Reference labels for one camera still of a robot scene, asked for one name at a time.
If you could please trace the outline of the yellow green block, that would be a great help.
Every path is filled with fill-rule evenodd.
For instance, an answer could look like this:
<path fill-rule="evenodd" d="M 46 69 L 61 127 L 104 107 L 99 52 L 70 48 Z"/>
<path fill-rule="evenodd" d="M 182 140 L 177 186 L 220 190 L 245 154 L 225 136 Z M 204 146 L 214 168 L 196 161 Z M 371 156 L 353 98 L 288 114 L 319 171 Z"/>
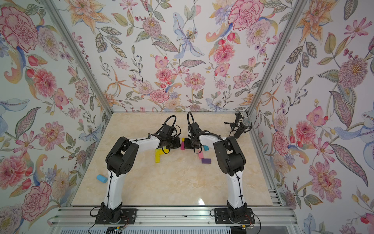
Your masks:
<path fill-rule="evenodd" d="M 160 153 L 159 153 L 159 150 L 155 150 L 155 163 L 160 163 Z"/>

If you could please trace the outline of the light pink block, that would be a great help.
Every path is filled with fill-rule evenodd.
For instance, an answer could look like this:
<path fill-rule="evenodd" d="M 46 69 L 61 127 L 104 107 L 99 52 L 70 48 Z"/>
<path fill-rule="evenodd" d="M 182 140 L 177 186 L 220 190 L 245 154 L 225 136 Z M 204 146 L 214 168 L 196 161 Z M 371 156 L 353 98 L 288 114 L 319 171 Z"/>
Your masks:
<path fill-rule="evenodd" d="M 204 154 L 203 154 L 203 152 L 200 152 L 200 153 L 198 154 L 198 157 L 199 157 L 200 160 L 204 159 Z"/>

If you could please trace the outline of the purple block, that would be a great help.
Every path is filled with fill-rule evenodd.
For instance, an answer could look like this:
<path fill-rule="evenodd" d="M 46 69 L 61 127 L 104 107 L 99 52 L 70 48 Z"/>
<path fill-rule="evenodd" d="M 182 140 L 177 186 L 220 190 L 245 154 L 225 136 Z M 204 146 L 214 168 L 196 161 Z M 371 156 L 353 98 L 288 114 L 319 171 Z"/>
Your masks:
<path fill-rule="evenodd" d="M 202 162 L 203 164 L 211 164 L 211 159 L 206 159 L 206 158 L 204 158 L 204 159 L 201 159 L 201 162 Z"/>

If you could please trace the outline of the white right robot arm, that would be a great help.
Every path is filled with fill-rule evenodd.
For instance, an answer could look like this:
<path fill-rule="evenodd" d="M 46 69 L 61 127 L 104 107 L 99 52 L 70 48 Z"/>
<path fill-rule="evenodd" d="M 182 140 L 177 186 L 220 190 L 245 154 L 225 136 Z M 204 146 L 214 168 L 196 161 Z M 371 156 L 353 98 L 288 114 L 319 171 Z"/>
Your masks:
<path fill-rule="evenodd" d="M 243 171 L 245 156 L 235 137 L 226 138 L 208 130 L 201 130 L 198 123 L 188 124 L 187 139 L 193 146 L 214 149 L 218 166 L 228 180 L 228 217 L 234 223 L 247 215 L 247 203 L 243 195 Z"/>

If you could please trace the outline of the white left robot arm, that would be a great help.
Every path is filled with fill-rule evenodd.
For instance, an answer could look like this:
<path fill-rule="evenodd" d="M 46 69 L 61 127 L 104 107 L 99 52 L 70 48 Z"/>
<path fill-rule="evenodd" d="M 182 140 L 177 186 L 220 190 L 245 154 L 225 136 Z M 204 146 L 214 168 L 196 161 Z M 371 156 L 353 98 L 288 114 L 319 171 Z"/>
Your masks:
<path fill-rule="evenodd" d="M 167 124 L 145 138 L 128 139 L 122 136 L 117 140 L 105 159 L 109 184 L 106 198 L 100 206 L 101 213 L 110 223 L 122 219 L 121 193 L 125 176 L 133 168 L 137 154 L 156 149 L 178 149 L 180 146 L 180 133 L 175 126 Z"/>

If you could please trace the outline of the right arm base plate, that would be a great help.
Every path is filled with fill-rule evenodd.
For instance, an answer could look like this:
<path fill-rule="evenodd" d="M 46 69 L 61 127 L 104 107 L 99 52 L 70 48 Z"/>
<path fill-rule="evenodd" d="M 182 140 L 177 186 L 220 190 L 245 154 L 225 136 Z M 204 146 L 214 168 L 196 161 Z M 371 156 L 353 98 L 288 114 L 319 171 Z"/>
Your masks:
<path fill-rule="evenodd" d="M 256 223 L 250 208 L 235 211 L 230 211 L 228 208 L 215 208 L 211 215 L 215 219 L 215 224 L 250 225 Z"/>

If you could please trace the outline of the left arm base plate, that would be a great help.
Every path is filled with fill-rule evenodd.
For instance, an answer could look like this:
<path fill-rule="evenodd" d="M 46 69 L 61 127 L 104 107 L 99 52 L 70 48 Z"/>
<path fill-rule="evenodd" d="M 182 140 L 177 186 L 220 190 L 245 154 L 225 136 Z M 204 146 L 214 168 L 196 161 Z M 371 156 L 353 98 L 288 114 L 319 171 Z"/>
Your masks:
<path fill-rule="evenodd" d="M 106 210 L 100 209 L 95 219 L 95 224 L 99 225 L 125 225 L 134 224 L 137 214 L 137 209 L 115 209 Z"/>

